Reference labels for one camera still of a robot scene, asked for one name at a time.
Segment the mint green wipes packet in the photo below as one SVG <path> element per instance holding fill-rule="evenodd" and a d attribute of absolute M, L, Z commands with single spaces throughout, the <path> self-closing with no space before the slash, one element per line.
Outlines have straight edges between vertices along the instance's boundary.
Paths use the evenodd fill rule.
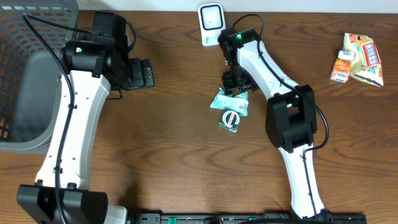
<path fill-rule="evenodd" d="M 236 96 L 227 95 L 222 87 L 219 87 L 219 91 L 214 97 L 210 108 L 218 110 L 233 110 L 243 116 L 248 115 L 248 93 L 240 93 Z"/>

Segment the orange Kleenex tissue pack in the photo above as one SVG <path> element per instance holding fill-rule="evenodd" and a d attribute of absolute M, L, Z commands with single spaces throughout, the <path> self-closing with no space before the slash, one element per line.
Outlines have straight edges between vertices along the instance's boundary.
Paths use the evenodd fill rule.
<path fill-rule="evenodd" d="M 349 79 L 350 70 L 350 61 L 336 59 L 333 64 L 330 79 L 336 82 L 346 83 Z"/>

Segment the dark green Zam-Buk tin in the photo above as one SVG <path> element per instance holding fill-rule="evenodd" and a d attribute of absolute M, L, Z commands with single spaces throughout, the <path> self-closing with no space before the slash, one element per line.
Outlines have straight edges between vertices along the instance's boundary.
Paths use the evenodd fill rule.
<path fill-rule="evenodd" d="M 236 133 L 241 124 L 242 114 L 231 110 L 225 109 L 219 121 L 219 127 Z"/>

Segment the cream blue chips bag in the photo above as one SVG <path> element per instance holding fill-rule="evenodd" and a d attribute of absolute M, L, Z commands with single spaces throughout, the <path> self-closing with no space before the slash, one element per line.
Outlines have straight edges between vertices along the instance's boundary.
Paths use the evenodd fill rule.
<path fill-rule="evenodd" d="M 352 78 L 381 88 L 384 86 L 381 58 L 371 37 L 345 33 L 343 50 L 355 53 L 349 74 Z"/>

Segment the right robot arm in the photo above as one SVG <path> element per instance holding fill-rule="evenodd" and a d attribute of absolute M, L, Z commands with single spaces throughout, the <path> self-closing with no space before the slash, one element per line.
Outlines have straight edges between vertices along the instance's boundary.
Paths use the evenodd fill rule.
<path fill-rule="evenodd" d="M 285 162 L 292 211 L 300 219 L 319 219 L 324 205 L 312 162 L 311 148 L 317 131 L 312 88 L 291 80 L 273 61 L 253 29 L 224 29 L 218 43 L 230 66 L 222 76 L 226 94 L 261 90 L 266 97 L 266 133 Z"/>

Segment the teal Kleenex tissue pack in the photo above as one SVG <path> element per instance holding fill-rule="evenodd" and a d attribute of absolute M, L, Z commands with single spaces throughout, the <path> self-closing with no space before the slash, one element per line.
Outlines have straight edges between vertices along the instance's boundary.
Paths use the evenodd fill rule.
<path fill-rule="evenodd" d="M 340 50 L 340 51 L 338 52 L 337 58 L 340 59 L 340 60 L 352 62 L 352 61 L 354 61 L 355 58 L 356 58 L 356 53 L 353 52 L 353 51 L 344 51 L 344 50 Z"/>

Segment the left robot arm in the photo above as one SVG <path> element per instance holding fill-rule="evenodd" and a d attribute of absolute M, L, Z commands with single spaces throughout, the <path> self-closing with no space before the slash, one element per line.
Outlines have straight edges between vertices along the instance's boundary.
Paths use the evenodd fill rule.
<path fill-rule="evenodd" d="M 37 223 L 127 223 L 127 208 L 90 190 L 91 155 L 109 93 L 154 86 L 151 61 L 129 58 L 114 43 L 71 40 L 52 140 L 34 185 L 20 185 L 18 204 Z"/>

